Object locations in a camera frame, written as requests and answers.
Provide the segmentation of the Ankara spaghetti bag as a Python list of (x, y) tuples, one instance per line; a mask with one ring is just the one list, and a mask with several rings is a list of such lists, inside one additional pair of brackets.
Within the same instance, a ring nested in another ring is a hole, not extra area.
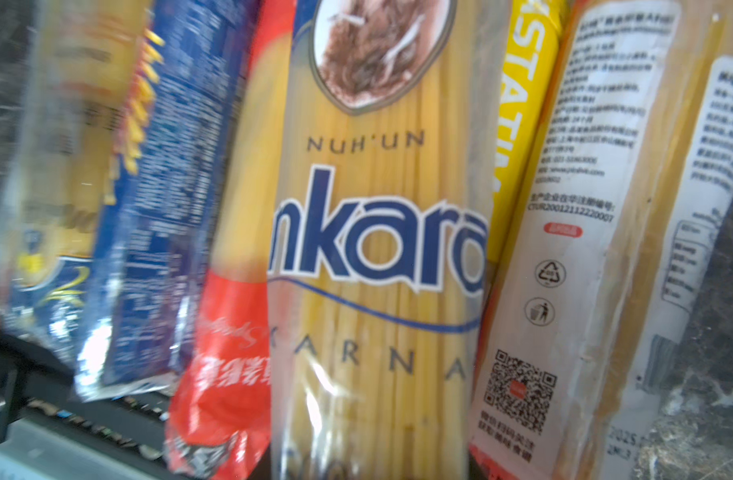
[(296, 6), (272, 476), (465, 479), (508, 1)]

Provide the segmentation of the yellow Pastatime spaghetti bag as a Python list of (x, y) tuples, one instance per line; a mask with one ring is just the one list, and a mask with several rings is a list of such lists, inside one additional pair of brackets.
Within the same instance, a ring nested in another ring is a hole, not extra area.
[(562, 0), (513, 3), (497, 123), (491, 265), (501, 261), (569, 12)]

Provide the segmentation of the red spaghetti bag white label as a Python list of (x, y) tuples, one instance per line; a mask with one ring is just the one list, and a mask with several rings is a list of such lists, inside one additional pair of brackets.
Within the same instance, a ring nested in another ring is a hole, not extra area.
[(486, 309), (470, 448), (571, 479), (687, 95), (728, 1), (580, 1)]

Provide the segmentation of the blue Barilla spaghetti bag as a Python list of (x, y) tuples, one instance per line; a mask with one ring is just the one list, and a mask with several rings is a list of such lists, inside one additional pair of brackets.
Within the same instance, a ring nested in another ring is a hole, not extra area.
[(162, 390), (184, 370), (260, 5), (156, 1), (108, 162), (74, 389)]

